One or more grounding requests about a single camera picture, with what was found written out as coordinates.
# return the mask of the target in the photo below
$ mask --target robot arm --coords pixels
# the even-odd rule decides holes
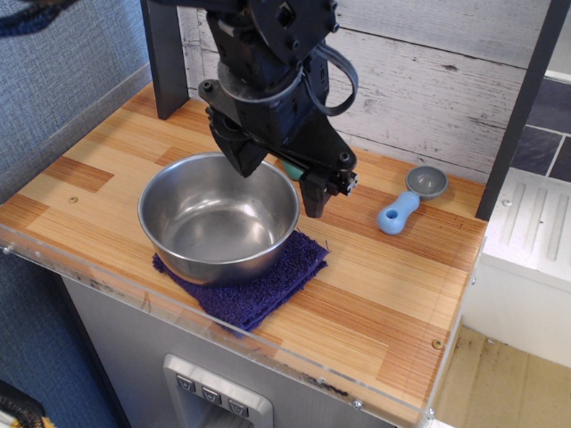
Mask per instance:
[[[68,7],[77,0],[25,0],[36,7]],[[338,30],[334,0],[154,0],[203,8],[218,47],[218,79],[199,95],[209,104],[212,135],[234,168],[248,177],[268,153],[303,172],[305,211],[318,218],[331,195],[357,185],[357,159],[327,116],[347,110],[357,73],[325,44]],[[326,107],[327,63],[349,77],[352,95]]]

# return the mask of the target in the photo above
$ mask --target purple towel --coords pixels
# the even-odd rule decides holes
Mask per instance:
[[[157,254],[153,266],[195,297],[207,314],[250,332],[327,265],[326,255],[327,250],[318,243],[293,231],[274,266],[247,283],[225,287],[192,284],[170,271]]]

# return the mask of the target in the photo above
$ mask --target blue spoon handle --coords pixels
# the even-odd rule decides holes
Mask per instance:
[[[420,205],[420,197],[414,192],[403,192],[398,199],[378,213],[377,223],[379,229],[388,235],[397,235],[402,232],[404,225]]]

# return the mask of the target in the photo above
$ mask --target gray spoon head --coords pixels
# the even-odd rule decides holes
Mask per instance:
[[[448,188],[448,178],[438,168],[423,165],[409,171],[406,185],[420,199],[428,201],[444,193]]]

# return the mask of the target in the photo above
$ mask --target metal bowl rim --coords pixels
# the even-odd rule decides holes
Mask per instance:
[[[151,231],[147,228],[146,224],[143,222],[143,214],[142,214],[143,201],[145,200],[146,195],[150,192],[151,187],[157,181],[159,181],[162,177],[164,177],[172,169],[176,168],[180,164],[186,163],[190,160],[196,160],[196,159],[201,159],[201,158],[213,158],[213,157],[214,158],[226,158],[224,153],[220,153],[220,152],[204,152],[204,153],[192,154],[190,156],[186,156],[185,158],[174,161],[170,165],[161,169],[153,178],[151,178],[151,180],[149,180],[149,182],[145,185],[143,192],[141,192],[141,195],[139,196],[139,201],[138,201],[138,205],[137,205],[137,214],[139,217],[139,224],[143,228],[143,231],[145,232],[147,237],[151,240],[151,242],[154,245],[156,245],[161,250],[165,251],[170,256],[174,256],[174,257],[177,257],[177,258],[185,260],[185,261],[190,261],[190,262],[195,262],[195,263],[203,263],[205,265],[224,266],[224,265],[232,265],[235,263],[242,263],[242,262],[246,262],[249,260],[257,259],[261,256],[264,256],[265,254],[268,254],[268,253],[274,251],[277,247],[279,247],[289,237],[289,235],[292,234],[292,232],[297,227],[297,223],[298,223],[299,217],[300,217],[300,200],[299,200],[299,196],[298,196],[297,192],[295,191],[295,187],[292,184],[292,182],[290,181],[290,179],[288,178],[288,176],[286,174],[284,174],[282,171],[280,171],[275,165],[272,165],[271,163],[266,162],[264,160],[262,161],[261,165],[264,165],[264,167],[269,168],[270,171],[272,171],[274,174],[278,175],[279,177],[281,177],[285,181],[287,188],[291,191],[292,195],[294,196],[295,201],[297,202],[294,206],[294,209],[295,209],[294,221],[292,221],[291,226],[289,226],[289,228],[287,229],[287,231],[283,234],[283,236],[281,238],[279,238],[277,241],[275,241],[272,245],[270,245],[264,251],[257,252],[251,256],[244,257],[241,259],[232,259],[232,260],[223,260],[223,261],[204,261],[204,260],[200,260],[200,259],[190,259],[186,256],[178,254],[178,253],[174,252],[173,250],[170,250],[167,247],[165,247],[162,243],[160,243],[153,236],[153,234],[151,234]]]

